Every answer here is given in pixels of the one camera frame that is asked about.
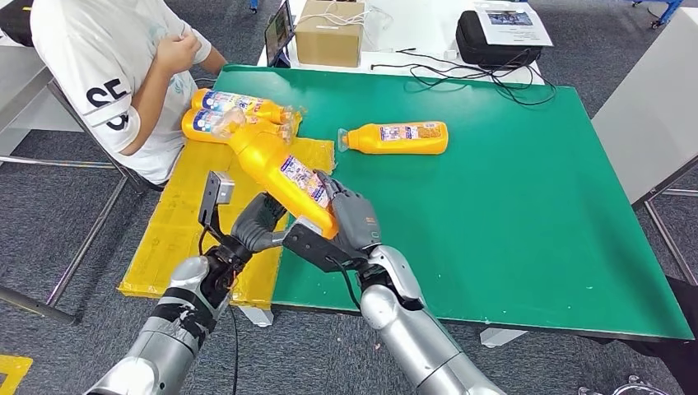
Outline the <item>person's right hand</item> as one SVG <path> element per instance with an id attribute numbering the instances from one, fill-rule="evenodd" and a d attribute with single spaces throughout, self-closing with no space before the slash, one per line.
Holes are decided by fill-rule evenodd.
<path id="1" fill-rule="evenodd" d="M 163 75 L 174 74 L 189 70 L 202 44 L 193 34 L 167 35 L 157 47 L 152 68 Z"/>

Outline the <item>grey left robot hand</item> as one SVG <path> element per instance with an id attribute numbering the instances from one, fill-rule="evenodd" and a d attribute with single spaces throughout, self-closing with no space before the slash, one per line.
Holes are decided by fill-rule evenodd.
<path id="1" fill-rule="evenodd" d="M 252 253 L 281 247 L 286 237 L 284 231 L 275 231 L 286 209 L 268 192 L 257 194 L 238 215 L 231 229 L 236 237 Z"/>

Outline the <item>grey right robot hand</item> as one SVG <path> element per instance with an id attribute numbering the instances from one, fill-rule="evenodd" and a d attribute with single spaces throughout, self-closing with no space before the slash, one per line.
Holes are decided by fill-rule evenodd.
<path id="1" fill-rule="evenodd" d="M 381 244 L 380 226 L 371 202 L 322 170 L 314 172 L 327 192 L 337 222 L 335 243 L 349 254 L 370 255 L 372 249 Z"/>

